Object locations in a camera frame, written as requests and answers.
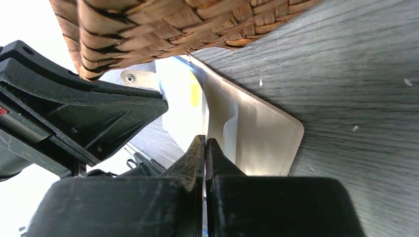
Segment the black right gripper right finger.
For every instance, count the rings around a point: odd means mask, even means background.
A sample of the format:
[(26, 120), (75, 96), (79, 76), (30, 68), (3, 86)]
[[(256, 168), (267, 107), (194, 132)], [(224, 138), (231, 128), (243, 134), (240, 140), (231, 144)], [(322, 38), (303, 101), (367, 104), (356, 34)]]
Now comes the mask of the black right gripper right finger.
[(341, 182), (325, 177), (248, 176), (214, 138), (205, 149), (211, 237), (362, 237)]

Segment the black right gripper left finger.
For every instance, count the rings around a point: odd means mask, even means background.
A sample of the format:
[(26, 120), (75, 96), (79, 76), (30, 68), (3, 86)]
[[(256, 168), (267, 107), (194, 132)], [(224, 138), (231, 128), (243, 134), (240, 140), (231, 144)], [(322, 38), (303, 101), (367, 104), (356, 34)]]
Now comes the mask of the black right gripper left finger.
[(30, 237), (200, 237), (205, 137), (157, 177), (67, 178), (45, 194)]

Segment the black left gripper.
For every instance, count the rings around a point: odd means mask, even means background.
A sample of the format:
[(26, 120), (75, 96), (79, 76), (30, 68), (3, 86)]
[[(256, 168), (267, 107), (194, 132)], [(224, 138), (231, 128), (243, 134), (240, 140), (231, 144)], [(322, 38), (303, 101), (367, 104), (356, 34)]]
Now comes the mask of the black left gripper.
[(168, 110), (158, 92), (85, 81), (17, 40), (0, 49), (0, 180), (35, 164), (85, 177)]

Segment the beige leather card holder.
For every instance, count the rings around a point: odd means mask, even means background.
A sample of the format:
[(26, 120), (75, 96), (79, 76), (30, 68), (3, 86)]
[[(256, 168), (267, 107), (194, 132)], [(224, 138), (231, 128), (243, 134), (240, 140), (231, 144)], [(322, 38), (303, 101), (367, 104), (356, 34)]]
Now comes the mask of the beige leather card holder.
[(196, 135), (218, 141), (250, 176), (287, 176), (299, 149), (300, 121), (223, 78), (192, 56), (155, 62), (155, 71), (125, 69), (121, 82), (160, 94), (168, 104), (162, 128), (182, 150)]

